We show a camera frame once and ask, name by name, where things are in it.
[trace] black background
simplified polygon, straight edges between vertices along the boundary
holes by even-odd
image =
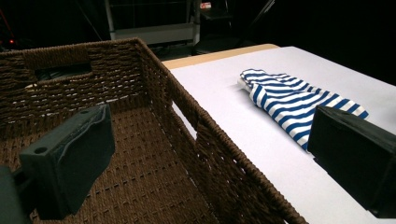
[[[0,8],[16,37],[31,39],[37,47],[49,47],[109,39],[104,2],[0,0]],[[265,1],[259,0],[236,0],[233,19],[235,35],[246,31],[264,4]],[[392,9],[390,1],[385,0],[276,0],[271,10],[250,32],[249,38],[259,44],[273,43],[280,47],[305,49],[396,85],[396,14]],[[130,25],[122,23],[130,21],[130,9],[124,7],[119,10],[124,13],[119,13],[115,18],[116,25]],[[185,19],[183,4],[173,4],[171,7],[147,6],[137,11],[135,26],[155,25],[155,22],[178,23]]]

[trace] striped cloth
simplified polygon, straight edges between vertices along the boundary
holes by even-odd
[[[304,150],[317,105],[338,108],[362,119],[369,115],[353,101],[287,74],[270,75],[248,69],[242,72],[239,83],[250,91],[254,104],[264,109]]]

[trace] woven texture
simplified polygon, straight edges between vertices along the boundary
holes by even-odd
[[[77,63],[92,71],[35,76]],[[0,163],[12,170],[40,136],[83,108],[110,104],[116,152],[62,223],[305,223],[137,38],[3,53],[0,74]]]

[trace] basket handle hole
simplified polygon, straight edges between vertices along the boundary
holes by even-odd
[[[187,130],[189,130],[191,136],[196,140],[197,139],[197,132],[194,130],[192,125],[189,123],[187,118],[183,115],[183,112],[181,112],[180,108],[175,104],[175,102],[172,102],[172,107],[177,113],[177,115],[181,118],[183,121],[184,125],[186,126]]]
[[[51,80],[59,77],[74,77],[92,72],[90,63],[78,63],[35,70],[38,81]]]

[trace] blue and white striped towel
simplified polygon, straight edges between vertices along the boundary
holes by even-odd
[[[317,105],[338,108],[362,119],[369,115],[355,102],[287,74],[270,75],[248,69],[242,72],[238,83],[250,91],[254,104],[264,109],[304,150]]]

